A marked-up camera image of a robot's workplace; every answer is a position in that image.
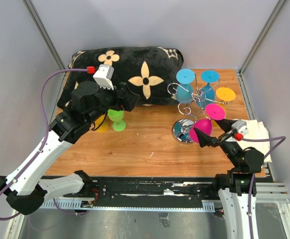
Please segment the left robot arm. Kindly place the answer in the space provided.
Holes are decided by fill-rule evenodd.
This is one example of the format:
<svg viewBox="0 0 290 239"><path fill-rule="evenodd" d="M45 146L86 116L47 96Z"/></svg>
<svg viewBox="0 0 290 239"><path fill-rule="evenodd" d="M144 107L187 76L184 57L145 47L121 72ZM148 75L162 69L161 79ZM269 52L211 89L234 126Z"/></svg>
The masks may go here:
<svg viewBox="0 0 290 239"><path fill-rule="evenodd" d="M52 180L42 176L108 110L130 112L139 100L140 96L124 82L113 89L104 89L93 81L80 83L71 93L70 105L47 127L37 148L14 172L0 176L0 193L6 195L7 203L19 214L29 215L60 196L89 196L93 180L82 170Z"/></svg>

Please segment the yellow plastic goblet front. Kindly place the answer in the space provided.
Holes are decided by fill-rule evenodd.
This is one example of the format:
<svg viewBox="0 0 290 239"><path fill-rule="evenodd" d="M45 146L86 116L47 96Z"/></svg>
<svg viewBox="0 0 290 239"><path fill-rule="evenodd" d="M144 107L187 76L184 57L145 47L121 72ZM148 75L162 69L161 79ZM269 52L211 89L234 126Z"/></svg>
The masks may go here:
<svg viewBox="0 0 290 239"><path fill-rule="evenodd" d="M211 118L212 126L218 127L216 120L222 120L226 117L226 106L236 98L235 92L228 87L212 89L213 97L206 109L208 117Z"/></svg>

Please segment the magenta plastic goblet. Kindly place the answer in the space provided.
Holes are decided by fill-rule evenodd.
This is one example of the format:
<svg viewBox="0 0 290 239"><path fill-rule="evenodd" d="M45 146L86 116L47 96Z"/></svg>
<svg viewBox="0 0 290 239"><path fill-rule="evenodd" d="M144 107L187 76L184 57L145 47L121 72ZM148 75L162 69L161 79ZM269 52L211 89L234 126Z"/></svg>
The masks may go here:
<svg viewBox="0 0 290 239"><path fill-rule="evenodd" d="M226 116L226 111L223 107L219 106L218 104L209 104L205 108L205 113L207 114L207 118L198 120L190 129L189 136L190 138L198 143L198 137L195 133L194 129L197 128L201 130L203 133L207 135L211 135L213 130L212 121L215 120L222 120Z"/></svg>

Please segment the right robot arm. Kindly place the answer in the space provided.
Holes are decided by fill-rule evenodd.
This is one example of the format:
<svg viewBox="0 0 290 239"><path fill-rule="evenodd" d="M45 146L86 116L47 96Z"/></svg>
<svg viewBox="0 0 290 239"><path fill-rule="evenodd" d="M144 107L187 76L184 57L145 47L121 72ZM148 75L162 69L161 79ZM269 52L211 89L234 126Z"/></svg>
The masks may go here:
<svg viewBox="0 0 290 239"><path fill-rule="evenodd" d="M233 164L226 174L215 175L207 190L220 199L225 217L227 238L257 239L255 175L262 170L264 154L254 147L243 149L238 142L249 133L244 120L218 120L224 131L211 137L194 127L200 147L219 147Z"/></svg>

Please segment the chrome wine glass rack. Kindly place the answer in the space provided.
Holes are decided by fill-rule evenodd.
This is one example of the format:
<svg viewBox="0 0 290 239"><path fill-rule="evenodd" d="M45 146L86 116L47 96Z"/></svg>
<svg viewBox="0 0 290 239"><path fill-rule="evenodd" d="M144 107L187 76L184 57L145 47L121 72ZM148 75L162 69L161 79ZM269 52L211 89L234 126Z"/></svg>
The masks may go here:
<svg viewBox="0 0 290 239"><path fill-rule="evenodd" d="M219 83L211 84L213 89L216 90L220 88ZM183 118L176 121L172 127L172 136L174 139L180 143L191 144L194 141L189 136L189 131L192 126L200 119L207 118L207 114L205 113L205 108L201 108L197 105L197 100L200 99L202 92L200 89L206 85L203 82L203 86L198 85L197 75L195 74L195 80L191 83L193 87L192 100L187 103L178 102L177 109L179 113L183 116ZM178 81L176 83L170 83L167 86L167 92L171 94L176 99L176 88L178 86Z"/></svg>

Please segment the blue plastic goblet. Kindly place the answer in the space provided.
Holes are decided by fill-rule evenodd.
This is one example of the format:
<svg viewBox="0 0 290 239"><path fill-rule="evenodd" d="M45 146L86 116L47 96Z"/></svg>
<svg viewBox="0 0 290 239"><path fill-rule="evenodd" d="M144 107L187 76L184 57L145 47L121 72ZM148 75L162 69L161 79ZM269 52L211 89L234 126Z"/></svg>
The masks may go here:
<svg viewBox="0 0 290 239"><path fill-rule="evenodd" d="M201 97L197 100L197 105L201 108L205 108L208 104L215 102L215 90L211 84L219 83L220 75L214 70L206 70L201 73L201 80L206 83L204 87L200 89L202 92Z"/></svg>
<svg viewBox="0 0 290 239"><path fill-rule="evenodd" d="M195 80L195 73L190 69L181 69L176 74L178 86L176 88L176 99L180 103L192 100L193 87L191 83Z"/></svg>

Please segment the green plastic goblet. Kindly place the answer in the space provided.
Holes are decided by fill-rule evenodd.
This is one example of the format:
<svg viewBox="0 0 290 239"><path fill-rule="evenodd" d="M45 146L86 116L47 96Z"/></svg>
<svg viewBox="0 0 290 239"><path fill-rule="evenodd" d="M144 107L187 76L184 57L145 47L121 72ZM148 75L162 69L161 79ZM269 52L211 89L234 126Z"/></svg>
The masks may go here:
<svg viewBox="0 0 290 239"><path fill-rule="evenodd" d="M123 131L126 128L126 123L123 120L124 111L108 110L108 117L113 122L114 131Z"/></svg>

